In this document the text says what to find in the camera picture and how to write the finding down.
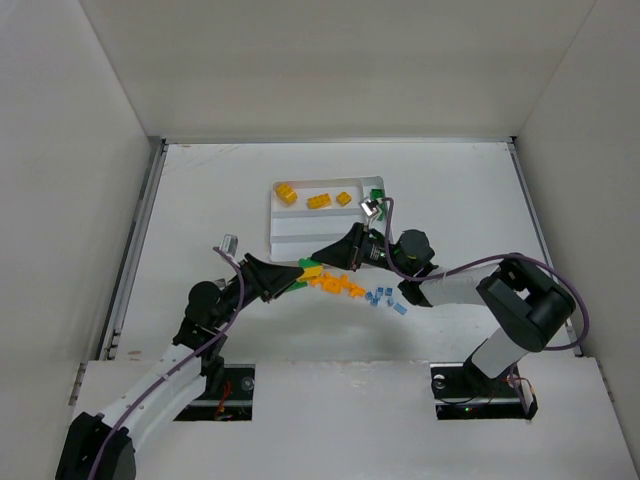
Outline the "green lego plate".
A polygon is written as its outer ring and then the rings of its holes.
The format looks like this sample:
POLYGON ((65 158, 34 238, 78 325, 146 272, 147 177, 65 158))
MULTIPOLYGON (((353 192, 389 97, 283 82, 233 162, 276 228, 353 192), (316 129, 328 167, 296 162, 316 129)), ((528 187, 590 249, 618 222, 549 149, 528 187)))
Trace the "green lego plate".
POLYGON ((385 202, 382 200, 384 196, 385 191, 381 188, 373 188, 370 190, 370 198, 378 202, 378 208, 380 210, 380 215, 378 217, 379 221, 384 221, 387 215, 387 207, 385 202))

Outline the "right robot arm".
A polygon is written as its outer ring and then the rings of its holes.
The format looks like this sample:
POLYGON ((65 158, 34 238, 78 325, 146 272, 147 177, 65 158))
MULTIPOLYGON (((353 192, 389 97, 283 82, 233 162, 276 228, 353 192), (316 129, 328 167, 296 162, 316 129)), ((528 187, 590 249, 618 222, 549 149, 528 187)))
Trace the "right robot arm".
POLYGON ((368 265, 402 278, 398 289, 414 306, 448 304, 487 308, 499 328, 465 360, 465 382, 480 390, 501 377, 529 353, 543 351, 576 309, 571 294, 537 265, 509 255, 486 266, 436 272, 435 252, 427 235, 404 231, 388 243, 384 235, 354 223, 335 243, 311 256, 318 263, 355 271, 368 265))

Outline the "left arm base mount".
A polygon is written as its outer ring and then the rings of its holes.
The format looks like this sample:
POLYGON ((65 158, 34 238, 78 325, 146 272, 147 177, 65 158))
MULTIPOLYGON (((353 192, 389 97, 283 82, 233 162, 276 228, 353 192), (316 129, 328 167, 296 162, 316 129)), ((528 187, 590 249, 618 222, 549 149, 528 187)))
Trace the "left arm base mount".
POLYGON ((176 422, 245 422, 253 416, 256 366, 226 364, 215 387, 188 404, 176 422))

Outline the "large yellow lego brick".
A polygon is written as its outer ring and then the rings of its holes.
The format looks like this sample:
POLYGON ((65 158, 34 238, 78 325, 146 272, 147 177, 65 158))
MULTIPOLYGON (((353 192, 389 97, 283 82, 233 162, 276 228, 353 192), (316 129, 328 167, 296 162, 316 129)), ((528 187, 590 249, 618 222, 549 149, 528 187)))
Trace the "large yellow lego brick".
POLYGON ((298 200, 297 192, 287 183, 280 183, 274 187, 276 197, 287 207, 298 200))

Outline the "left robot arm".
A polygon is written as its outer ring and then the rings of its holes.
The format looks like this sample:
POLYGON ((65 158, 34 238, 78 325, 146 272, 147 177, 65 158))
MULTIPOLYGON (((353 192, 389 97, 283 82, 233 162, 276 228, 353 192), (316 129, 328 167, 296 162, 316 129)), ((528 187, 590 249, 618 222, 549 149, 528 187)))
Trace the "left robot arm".
POLYGON ((74 418, 56 478, 135 478, 144 444, 221 377, 220 351, 240 312, 255 300, 280 297, 304 273, 250 254, 239 262, 222 258, 234 277, 224 286, 202 281, 191 288, 179 330, 160 360, 108 407, 74 418))

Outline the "small yellow lego brick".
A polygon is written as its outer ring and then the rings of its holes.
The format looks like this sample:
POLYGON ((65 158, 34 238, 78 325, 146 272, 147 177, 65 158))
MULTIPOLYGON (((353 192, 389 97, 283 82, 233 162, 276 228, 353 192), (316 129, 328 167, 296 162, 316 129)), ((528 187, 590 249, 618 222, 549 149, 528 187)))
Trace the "small yellow lego brick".
POLYGON ((352 197, 349 193, 343 191, 336 196, 336 202, 341 206, 345 207, 352 200, 352 197))

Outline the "small green lego brick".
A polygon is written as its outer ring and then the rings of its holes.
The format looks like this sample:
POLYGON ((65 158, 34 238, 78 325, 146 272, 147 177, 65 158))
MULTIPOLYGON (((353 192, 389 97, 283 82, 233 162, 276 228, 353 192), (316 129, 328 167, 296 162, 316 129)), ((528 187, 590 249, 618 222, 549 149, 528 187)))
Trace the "small green lego brick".
POLYGON ((288 288, 288 291, 295 291, 308 286, 306 281, 297 281, 288 288))

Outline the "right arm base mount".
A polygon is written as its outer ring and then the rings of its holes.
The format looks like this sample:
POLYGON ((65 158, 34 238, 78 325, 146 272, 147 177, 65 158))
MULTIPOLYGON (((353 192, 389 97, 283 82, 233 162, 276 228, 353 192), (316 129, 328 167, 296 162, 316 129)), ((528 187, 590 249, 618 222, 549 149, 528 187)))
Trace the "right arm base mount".
POLYGON ((538 400, 531 382, 509 367, 496 379, 476 382, 462 363, 430 365, 431 390, 438 420, 532 420, 538 400))

